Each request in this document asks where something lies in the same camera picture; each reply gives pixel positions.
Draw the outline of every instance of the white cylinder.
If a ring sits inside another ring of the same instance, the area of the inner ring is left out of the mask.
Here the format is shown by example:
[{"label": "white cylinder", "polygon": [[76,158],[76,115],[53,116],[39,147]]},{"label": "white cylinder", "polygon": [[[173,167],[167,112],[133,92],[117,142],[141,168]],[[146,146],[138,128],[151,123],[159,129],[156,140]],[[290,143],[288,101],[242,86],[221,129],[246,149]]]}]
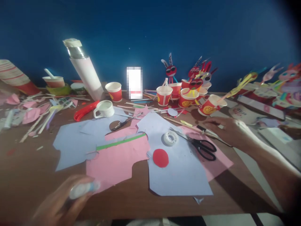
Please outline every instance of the white cylinder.
[{"label": "white cylinder", "polygon": [[13,121],[13,113],[14,113],[13,109],[9,111],[9,113],[6,117],[3,129],[10,129],[10,125],[12,124],[12,121]]},{"label": "white cylinder", "polygon": [[70,59],[79,77],[85,85],[86,90],[94,101],[101,100],[103,88],[94,69],[90,57],[83,59]]},{"label": "white cylinder", "polygon": [[95,192],[100,188],[100,182],[99,181],[93,181],[91,183],[86,184],[78,184],[75,185],[73,188],[71,188],[69,198],[70,199],[77,199],[79,197],[82,197],[88,192]]}]

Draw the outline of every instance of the white mug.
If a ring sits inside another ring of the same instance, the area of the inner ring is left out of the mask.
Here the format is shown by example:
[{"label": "white mug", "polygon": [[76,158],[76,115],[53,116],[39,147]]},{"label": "white mug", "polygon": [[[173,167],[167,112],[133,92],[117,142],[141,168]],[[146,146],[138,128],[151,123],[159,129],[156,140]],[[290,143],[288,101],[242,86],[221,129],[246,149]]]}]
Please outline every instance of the white mug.
[{"label": "white mug", "polygon": [[113,108],[113,103],[109,100],[103,100],[100,101],[97,105],[96,108],[94,109],[94,118],[108,118],[113,116],[115,113],[114,108]]}]

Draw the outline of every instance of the hand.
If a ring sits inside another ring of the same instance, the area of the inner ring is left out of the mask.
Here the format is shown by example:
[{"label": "hand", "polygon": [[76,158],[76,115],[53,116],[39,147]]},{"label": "hand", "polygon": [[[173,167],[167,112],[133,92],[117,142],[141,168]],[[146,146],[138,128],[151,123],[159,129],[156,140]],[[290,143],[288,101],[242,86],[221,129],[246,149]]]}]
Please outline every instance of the hand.
[{"label": "hand", "polygon": [[69,177],[55,192],[50,194],[39,206],[34,214],[30,225],[47,226],[71,226],[81,210],[84,208],[92,192],[71,202],[71,206],[66,205],[69,200],[70,190],[74,185],[93,182],[94,178],[86,175],[74,175]]},{"label": "hand", "polygon": [[246,124],[234,118],[212,117],[206,119],[203,124],[207,129],[216,133],[223,141],[247,152],[256,150],[263,142],[256,137]]}]

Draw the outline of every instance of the red paper circle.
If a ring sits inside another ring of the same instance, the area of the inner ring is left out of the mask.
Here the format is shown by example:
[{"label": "red paper circle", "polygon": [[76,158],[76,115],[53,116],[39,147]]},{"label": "red paper circle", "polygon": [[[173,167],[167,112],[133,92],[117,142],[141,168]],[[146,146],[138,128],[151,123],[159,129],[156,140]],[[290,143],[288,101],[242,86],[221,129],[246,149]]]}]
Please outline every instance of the red paper circle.
[{"label": "red paper circle", "polygon": [[163,149],[156,149],[153,153],[153,161],[161,168],[167,167],[169,164],[168,154]]}]

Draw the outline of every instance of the green paper strip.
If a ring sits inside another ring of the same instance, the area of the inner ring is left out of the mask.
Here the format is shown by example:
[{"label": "green paper strip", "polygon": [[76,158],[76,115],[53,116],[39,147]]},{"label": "green paper strip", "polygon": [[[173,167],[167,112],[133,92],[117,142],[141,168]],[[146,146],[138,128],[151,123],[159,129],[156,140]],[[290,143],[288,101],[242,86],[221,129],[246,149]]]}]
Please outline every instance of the green paper strip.
[{"label": "green paper strip", "polygon": [[116,143],[98,146],[98,147],[96,147],[96,150],[99,151],[99,150],[102,150],[102,149],[106,149],[106,148],[110,148],[110,147],[113,147],[113,146],[117,146],[117,145],[122,144],[122,143],[126,143],[126,142],[130,142],[130,141],[136,140],[136,139],[138,139],[138,138],[140,138],[140,137],[143,137],[143,136],[145,136],[145,135],[146,135],[146,134],[143,133],[143,134],[141,134],[141,135],[138,135],[138,136],[135,136],[135,137],[126,139],[126,140],[118,141],[118,142],[116,142]]}]

